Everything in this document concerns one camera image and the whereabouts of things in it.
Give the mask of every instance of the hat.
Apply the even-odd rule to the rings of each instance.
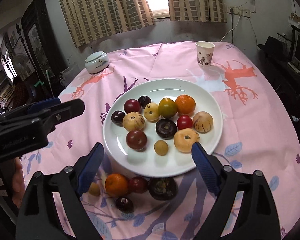
[[[281,61],[287,60],[287,57],[282,53],[282,43],[274,37],[269,36],[266,44],[258,44],[258,47],[275,59]]]

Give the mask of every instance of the dark purple fruit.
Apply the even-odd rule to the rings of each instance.
[[[176,196],[178,186],[173,178],[152,178],[149,180],[148,190],[156,200],[170,200]]]
[[[149,103],[151,103],[151,98],[147,97],[147,96],[141,96],[141,97],[139,97],[138,101],[141,104],[141,107],[143,109],[145,109],[146,105],[149,104]]]
[[[175,122],[169,119],[161,119],[155,125],[155,131],[162,139],[172,139],[174,134],[178,131]]]
[[[114,202],[117,209],[123,213],[133,212],[133,202],[127,197],[119,197]]]
[[[111,121],[115,124],[122,125],[122,121],[125,116],[126,114],[122,111],[114,111],[114,113],[111,115]]]

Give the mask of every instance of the checkered curtain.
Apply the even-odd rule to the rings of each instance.
[[[154,24],[147,0],[59,0],[76,47]]]
[[[226,22],[222,0],[168,0],[170,20]]]

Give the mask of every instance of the white plate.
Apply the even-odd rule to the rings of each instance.
[[[155,131],[155,123],[146,119],[144,133],[147,135],[147,146],[143,152],[137,152],[126,144],[127,131],[111,121],[114,111],[123,111],[124,103],[131,98],[138,100],[140,96],[149,96],[152,102],[159,104],[164,97],[175,100],[179,95],[189,95],[196,101],[194,113],[206,111],[213,117],[213,128],[206,134],[200,133],[200,143],[208,154],[212,154],[218,145],[222,133],[223,118],[221,109],[214,97],[203,88],[189,81],[180,79],[158,79],[140,84],[124,93],[110,108],[103,124],[103,139],[106,151],[123,167],[146,177],[172,177],[183,174],[195,164],[191,154],[179,152],[173,139],[166,140],[169,151],[159,156],[154,151],[154,143],[161,138]],[[177,122],[178,114],[173,117]]]

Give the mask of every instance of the framed picture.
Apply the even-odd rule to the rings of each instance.
[[[59,76],[66,64],[54,37],[44,0],[33,0],[21,18],[21,25],[35,70],[50,91],[48,71],[53,93],[58,95],[63,91]]]
[[[37,58],[41,71],[45,74],[48,70],[49,77],[54,77],[55,75],[49,65],[46,54],[44,53],[35,24],[30,28],[27,35],[29,37],[31,47],[34,51],[35,57]]]

